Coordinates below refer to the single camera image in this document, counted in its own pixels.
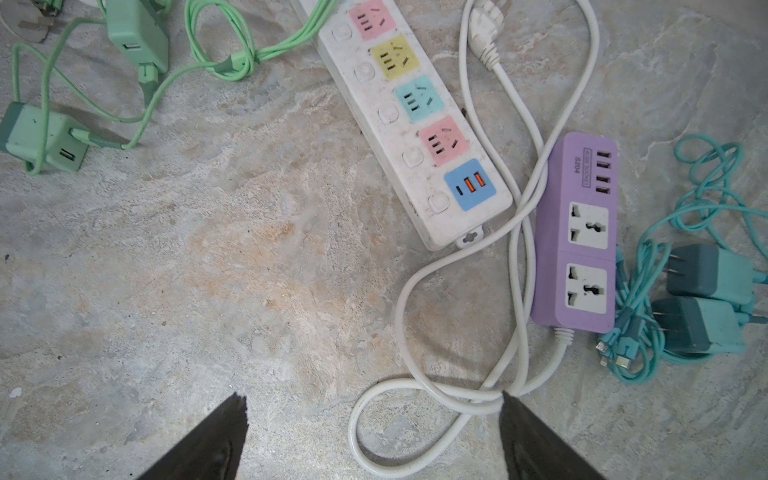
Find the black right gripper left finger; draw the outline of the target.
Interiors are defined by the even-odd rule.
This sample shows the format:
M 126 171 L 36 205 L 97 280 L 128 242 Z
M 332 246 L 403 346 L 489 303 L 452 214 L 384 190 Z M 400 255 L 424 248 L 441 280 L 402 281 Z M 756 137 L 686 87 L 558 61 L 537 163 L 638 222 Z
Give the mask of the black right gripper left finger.
M 247 397 L 233 393 L 139 479 L 235 479 L 248 427 Z

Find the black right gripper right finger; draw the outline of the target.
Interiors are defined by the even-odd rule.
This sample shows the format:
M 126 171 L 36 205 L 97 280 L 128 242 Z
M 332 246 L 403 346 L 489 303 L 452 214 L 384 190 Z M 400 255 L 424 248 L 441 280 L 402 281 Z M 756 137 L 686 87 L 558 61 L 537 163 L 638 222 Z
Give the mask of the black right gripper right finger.
M 503 393 L 499 427 L 509 479 L 604 479 L 533 411 L 507 392 Z

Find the white multicolour power strip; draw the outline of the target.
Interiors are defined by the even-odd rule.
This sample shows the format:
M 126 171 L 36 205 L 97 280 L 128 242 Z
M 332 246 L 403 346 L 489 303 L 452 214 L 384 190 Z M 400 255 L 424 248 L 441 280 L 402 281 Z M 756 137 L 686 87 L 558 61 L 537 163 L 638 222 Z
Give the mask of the white multicolour power strip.
M 421 240 L 467 247 L 512 195 L 392 1 L 340 1 L 318 52 Z

